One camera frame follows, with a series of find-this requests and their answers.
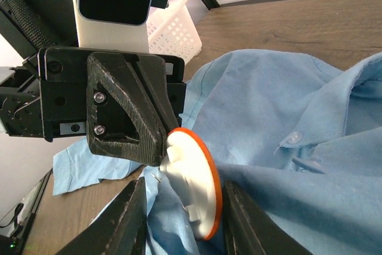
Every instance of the white plastic basket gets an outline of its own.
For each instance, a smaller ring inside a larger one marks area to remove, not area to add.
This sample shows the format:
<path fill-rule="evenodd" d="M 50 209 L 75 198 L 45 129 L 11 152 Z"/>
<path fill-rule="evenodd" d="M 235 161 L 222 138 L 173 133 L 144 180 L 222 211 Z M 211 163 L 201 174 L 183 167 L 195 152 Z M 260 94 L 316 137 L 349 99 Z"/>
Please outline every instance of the white plastic basket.
<path fill-rule="evenodd" d="M 187 64 L 202 51 L 202 41 L 186 7 L 188 0 L 173 0 L 147 19 L 150 53 L 174 55 Z"/>

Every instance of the shirt collar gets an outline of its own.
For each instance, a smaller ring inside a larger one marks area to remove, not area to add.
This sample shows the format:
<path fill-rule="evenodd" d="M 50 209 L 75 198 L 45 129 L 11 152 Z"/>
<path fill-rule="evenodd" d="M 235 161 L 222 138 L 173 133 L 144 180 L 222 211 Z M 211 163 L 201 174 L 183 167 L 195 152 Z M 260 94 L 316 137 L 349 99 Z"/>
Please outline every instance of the shirt collar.
<path fill-rule="evenodd" d="M 350 95 L 382 99 L 382 53 L 362 60 L 316 91 L 280 146 L 297 148 L 343 137 Z"/>

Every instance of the orange edge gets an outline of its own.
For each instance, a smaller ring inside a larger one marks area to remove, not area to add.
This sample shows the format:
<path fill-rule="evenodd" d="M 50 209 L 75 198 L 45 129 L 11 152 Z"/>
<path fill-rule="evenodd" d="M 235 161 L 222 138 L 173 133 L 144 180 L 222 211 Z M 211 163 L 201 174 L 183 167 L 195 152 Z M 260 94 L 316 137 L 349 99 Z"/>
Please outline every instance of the orange edge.
<path fill-rule="evenodd" d="M 220 178 L 219 178 L 219 173 L 217 171 L 217 168 L 214 163 L 214 159 L 212 158 L 212 155 L 210 151 L 208 150 L 207 146 L 205 143 L 202 141 L 202 139 L 195 134 L 192 130 L 189 130 L 188 128 L 175 128 L 173 129 L 168 135 L 175 133 L 176 131 L 181 131 L 186 134 L 188 134 L 190 137 L 192 137 L 199 147 L 202 149 L 202 152 L 204 153 L 207 163 L 210 167 L 210 170 L 212 172 L 212 178 L 214 180 L 214 185 L 215 185 L 215 196 L 216 196 L 216 213 L 215 213 L 215 220 L 214 220 L 214 225 L 212 226 L 210 234 L 208 234 L 204 240 L 210 240 L 217 232 L 219 225 L 220 225 L 220 220 L 221 220 L 221 213 L 223 211 L 223 194 L 221 192 L 221 185 L 220 185 Z"/>

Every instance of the shirt button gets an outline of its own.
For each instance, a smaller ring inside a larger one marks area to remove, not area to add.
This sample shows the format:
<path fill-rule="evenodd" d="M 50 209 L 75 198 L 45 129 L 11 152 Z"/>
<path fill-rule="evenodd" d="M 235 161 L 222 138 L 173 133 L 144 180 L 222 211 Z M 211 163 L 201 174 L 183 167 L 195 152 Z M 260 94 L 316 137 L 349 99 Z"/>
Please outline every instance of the shirt button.
<path fill-rule="evenodd" d="M 293 144 L 295 144 L 295 143 L 298 143 L 302 138 L 303 138 L 303 134 L 301 134 L 299 131 L 295 131 L 294 133 L 291 133 L 291 134 L 288 136 L 288 140 L 287 140 L 287 142 L 288 142 L 290 145 L 293 145 Z"/>

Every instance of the brown wooden surface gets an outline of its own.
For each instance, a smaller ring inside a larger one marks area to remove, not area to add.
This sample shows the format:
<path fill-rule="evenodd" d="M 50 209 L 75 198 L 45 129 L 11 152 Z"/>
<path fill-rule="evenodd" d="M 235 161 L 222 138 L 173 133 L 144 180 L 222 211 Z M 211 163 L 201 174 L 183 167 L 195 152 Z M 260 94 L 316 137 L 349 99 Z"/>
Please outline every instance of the brown wooden surface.
<path fill-rule="evenodd" d="M 190 79 L 203 64 L 243 48 L 308 53 L 346 69 L 382 51 L 382 2 L 290 0 L 219 8 L 210 11 L 197 28 L 203 49 L 187 64 L 185 79 Z M 51 178 L 24 253 L 51 255 L 59 251 L 130 180 L 104 181 L 67 195 L 52 196 Z"/>
<path fill-rule="evenodd" d="M 104 180 L 99 185 L 59 196 L 52 196 L 51 176 L 23 254 L 56 254 L 86 229 L 102 208 L 139 176 L 141 170 L 139 168 L 126 179 Z"/>
<path fill-rule="evenodd" d="M 340 69 L 382 51 L 381 0 L 289 0 L 211 10 L 197 25 L 202 52 L 186 66 L 237 49 L 307 53 Z"/>

